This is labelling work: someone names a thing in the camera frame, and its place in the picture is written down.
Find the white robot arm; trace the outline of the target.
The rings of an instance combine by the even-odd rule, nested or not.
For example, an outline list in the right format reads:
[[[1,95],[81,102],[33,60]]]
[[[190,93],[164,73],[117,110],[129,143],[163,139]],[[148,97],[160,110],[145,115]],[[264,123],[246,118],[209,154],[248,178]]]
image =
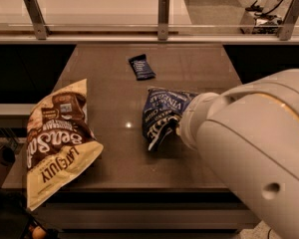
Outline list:
[[[299,69],[198,95],[179,134],[282,239],[299,239]]]

